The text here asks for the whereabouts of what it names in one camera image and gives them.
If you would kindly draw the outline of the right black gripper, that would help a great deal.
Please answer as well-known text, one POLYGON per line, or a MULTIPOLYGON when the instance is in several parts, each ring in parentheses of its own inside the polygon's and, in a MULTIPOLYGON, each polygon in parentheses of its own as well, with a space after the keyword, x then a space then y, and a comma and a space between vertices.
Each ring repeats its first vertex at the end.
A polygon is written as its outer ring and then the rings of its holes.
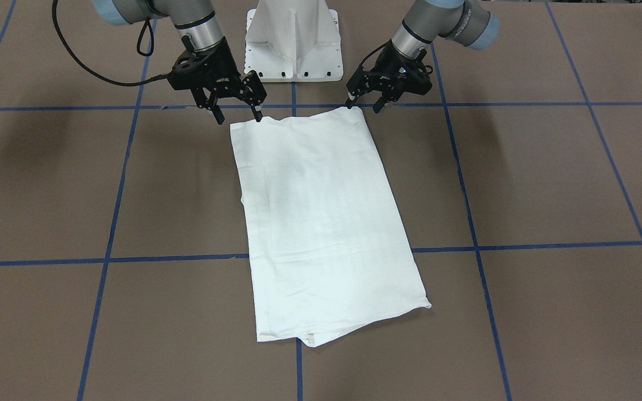
POLYGON ((205 63, 205 86, 193 89, 193 98, 199 109, 211 112, 218 125, 225 122, 224 114, 217 104, 219 99, 239 99, 249 107, 256 122, 263 118, 262 104, 266 99, 267 91, 257 71, 250 70, 240 74, 234 56, 230 51, 227 38, 223 37, 219 43, 205 50, 194 50, 191 41, 183 39, 186 50, 207 57, 205 63))

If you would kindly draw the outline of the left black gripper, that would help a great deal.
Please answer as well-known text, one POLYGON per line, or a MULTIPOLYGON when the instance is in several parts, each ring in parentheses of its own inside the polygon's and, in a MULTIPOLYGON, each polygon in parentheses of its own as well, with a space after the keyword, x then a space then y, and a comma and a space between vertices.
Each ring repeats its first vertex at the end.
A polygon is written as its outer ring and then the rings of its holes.
POLYGON ((430 75, 432 66, 425 64, 427 48, 421 46, 415 57, 407 57, 391 43, 382 44, 364 57, 367 61, 376 56, 374 65, 367 70, 358 66, 347 81, 346 108, 355 106, 361 96, 372 92, 381 94, 373 104, 373 111, 379 114, 383 107, 399 101, 403 94, 426 95, 432 88, 430 75))

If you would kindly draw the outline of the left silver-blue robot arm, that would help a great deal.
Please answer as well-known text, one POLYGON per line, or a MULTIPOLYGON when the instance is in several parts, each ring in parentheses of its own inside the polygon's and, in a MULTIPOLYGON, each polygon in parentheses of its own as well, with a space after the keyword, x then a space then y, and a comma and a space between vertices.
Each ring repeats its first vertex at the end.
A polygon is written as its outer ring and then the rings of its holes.
POLYGON ((403 94, 426 95, 433 69, 424 63, 430 44, 443 38, 470 49, 485 49, 500 30, 498 18, 479 1, 416 1, 392 38, 359 62, 346 83, 348 109, 364 95, 377 92, 373 111, 379 113, 403 94))

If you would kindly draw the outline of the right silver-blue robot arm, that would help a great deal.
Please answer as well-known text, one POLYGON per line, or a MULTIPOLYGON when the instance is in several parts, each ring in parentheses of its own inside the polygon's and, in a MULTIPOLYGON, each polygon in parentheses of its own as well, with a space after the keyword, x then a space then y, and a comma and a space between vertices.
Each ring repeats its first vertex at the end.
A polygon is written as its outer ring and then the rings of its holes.
POLYGON ((267 92, 256 71, 240 73, 211 1, 93 1, 92 5, 115 26, 169 18, 185 48, 165 78, 172 89, 191 92, 196 106, 210 111, 218 124, 225 118, 217 102, 227 98, 247 104, 255 121, 261 121, 267 92))

